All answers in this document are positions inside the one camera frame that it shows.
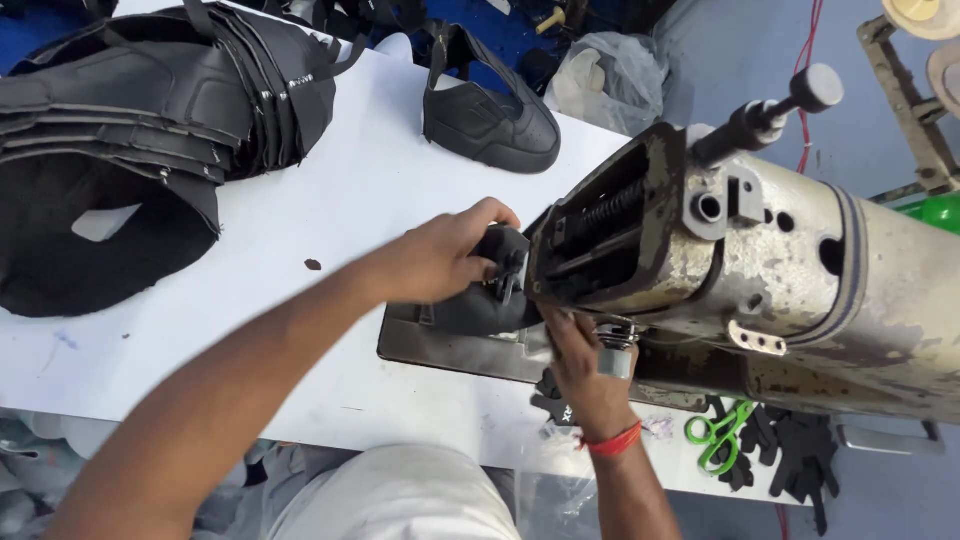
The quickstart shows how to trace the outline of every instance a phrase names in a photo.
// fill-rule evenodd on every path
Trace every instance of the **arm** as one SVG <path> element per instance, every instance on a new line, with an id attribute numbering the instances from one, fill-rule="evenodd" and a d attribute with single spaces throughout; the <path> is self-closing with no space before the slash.
<path id="1" fill-rule="evenodd" d="M 150 393 L 70 489 L 45 540 L 190 537 L 197 508 L 318 359 L 386 301 L 432 303 L 485 279 L 469 258 L 494 199 L 442 215 L 253 319 Z"/>
<path id="2" fill-rule="evenodd" d="M 630 382 L 597 373 L 602 345 L 588 316 L 540 306 L 559 353 L 553 364 L 561 392 L 588 442 L 610 440 L 639 419 L 630 409 Z M 637 354 L 634 354 L 636 366 Z M 643 444 L 614 457 L 590 455 L 597 476 L 600 530 L 604 538 L 680 540 L 680 528 Z"/>

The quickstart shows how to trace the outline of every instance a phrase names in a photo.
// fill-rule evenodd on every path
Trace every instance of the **plastic bag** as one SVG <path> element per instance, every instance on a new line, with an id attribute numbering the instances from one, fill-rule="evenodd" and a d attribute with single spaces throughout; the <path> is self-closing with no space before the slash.
<path id="1" fill-rule="evenodd" d="M 543 101 L 594 126 L 639 135 L 663 113 L 669 69 L 665 59 L 656 58 L 656 49 L 648 36 L 587 34 L 570 46 Z"/>
<path id="2" fill-rule="evenodd" d="M 523 540 L 600 538 L 596 474 L 589 452 L 577 451 L 580 433 L 550 422 L 524 442 L 514 486 Z"/>

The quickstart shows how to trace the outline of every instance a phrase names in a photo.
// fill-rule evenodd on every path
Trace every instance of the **red thread bracelet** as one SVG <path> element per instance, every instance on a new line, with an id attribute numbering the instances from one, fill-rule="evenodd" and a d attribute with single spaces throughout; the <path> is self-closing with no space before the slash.
<path id="1" fill-rule="evenodd" d="M 591 454 L 613 457 L 623 454 L 628 448 L 634 446 L 634 443 L 640 438 L 641 434 L 643 434 L 643 422 L 637 420 L 632 428 L 602 443 L 589 443 L 584 439 L 583 435 L 581 435 L 580 448 L 577 450 L 582 450 L 586 446 Z"/>

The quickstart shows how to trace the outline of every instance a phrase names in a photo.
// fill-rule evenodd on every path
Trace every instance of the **white table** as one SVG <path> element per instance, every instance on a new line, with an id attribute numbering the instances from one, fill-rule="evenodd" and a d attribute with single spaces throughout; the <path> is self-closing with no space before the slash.
<path id="1" fill-rule="evenodd" d="M 177 3 L 122 2 L 117 14 Z M 0 406 L 122 420 L 185 361 L 349 260 L 486 196 L 528 223 L 628 140 L 558 115 L 563 148 L 548 171 L 491 168 L 424 140 L 426 76 L 424 68 L 365 52 L 337 78 L 334 120 L 303 164 L 218 189 L 222 239 L 156 287 L 72 319 L 0 311 Z M 308 270 L 309 258 L 323 270 Z M 523 442 L 547 418 L 529 405 L 532 385 L 382 360 L 382 318 L 380 307 L 351 329 L 262 436 L 354 450 L 436 444 L 483 465 L 515 468 Z M 646 419 L 673 420 L 672 438 L 647 443 L 665 488 L 791 501 L 766 493 L 775 468 L 755 464 L 756 487 L 737 493 L 701 472 L 704 447 L 684 439 L 689 413 L 635 409 Z M 552 463 L 542 470 L 567 471 Z"/>

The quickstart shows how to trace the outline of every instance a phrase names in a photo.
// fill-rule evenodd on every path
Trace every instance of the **hand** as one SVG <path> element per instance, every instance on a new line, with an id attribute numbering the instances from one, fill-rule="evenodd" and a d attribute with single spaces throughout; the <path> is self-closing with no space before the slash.
<path id="1" fill-rule="evenodd" d="M 458 214 L 443 214 L 362 259 L 385 286 L 383 300 L 434 304 L 493 278 L 496 263 L 468 257 L 490 223 L 519 229 L 520 220 L 488 197 Z"/>
<path id="2" fill-rule="evenodd" d="M 597 373 L 597 358 L 603 348 L 594 330 L 596 324 L 584 313 L 566 313 L 557 307 L 537 304 L 558 357 L 551 368 L 564 398 L 589 443 L 610 440 L 636 425 L 630 409 L 630 381 Z M 631 350 L 636 367 L 639 356 Z"/>

